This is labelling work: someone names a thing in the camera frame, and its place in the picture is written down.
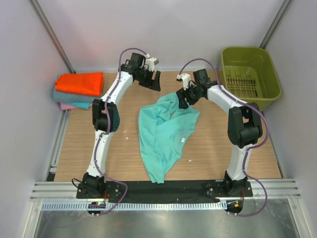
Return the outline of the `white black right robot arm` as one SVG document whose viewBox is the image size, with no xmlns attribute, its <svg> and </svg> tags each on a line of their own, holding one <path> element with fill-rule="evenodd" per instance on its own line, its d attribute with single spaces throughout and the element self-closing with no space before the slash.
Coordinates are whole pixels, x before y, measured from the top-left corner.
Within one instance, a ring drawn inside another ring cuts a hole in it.
<svg viewBox="0 0 317 238">
<path fill-rule="evenodd" d="M 225 171 L 222 190 L 229 196 L 239 196 L 247 187 L 247 166 L 252 146 L 262 137 L 261 117 L 250 109 L 258 109 L 257 104 L 238 102 L 239 99 L 217 81 L 211 81 L 205 69 L 193 72 L 194 80 L 187 73 L 176 78 L 183 88 L 176 92 L 179 108 L 187 109 L 201 98 L 217 104 L 228 115 L 227 135 L 232 143 L 232 153 L 228 169 Z"/>
</svg>

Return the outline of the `teal t shirt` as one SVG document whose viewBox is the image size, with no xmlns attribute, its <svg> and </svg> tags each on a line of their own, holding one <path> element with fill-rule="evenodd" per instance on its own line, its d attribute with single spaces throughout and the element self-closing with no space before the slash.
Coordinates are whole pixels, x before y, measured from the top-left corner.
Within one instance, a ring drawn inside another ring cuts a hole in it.
<svg viewBox="0 0 317 238">
<path fill-rule="evenodd" d="M 195 131 L 200 112 L 179 108 L 176 93 L 141 107 L 138 115 L 141 158 L 152 183 L 164 183 L 165 175 L 182 158 L 186 141 Z"/>
</svg>

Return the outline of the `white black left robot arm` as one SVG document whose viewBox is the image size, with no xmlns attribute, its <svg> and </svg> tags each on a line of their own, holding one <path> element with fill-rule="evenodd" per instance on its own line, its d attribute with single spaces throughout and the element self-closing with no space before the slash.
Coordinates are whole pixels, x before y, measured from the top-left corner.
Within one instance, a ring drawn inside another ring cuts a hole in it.
<svg viewBox="0 0 317 238">
<path fill-rule="evenodd" d="M 92 122 L 95 142 L 87 171 L 77 185 L 77 198 L 105 196 L 107 153 L 111 139 L 120 125 L 118 104 L 134 81 L 138 81 L 142 87 L 160 91 L 160 71 L 155 71 L 158 61 L 149 54 L 132 53 L 130 59 L 119 64 L 116 78 L 107 92 L 100 99 L 93 101 Z"/>
</svg>

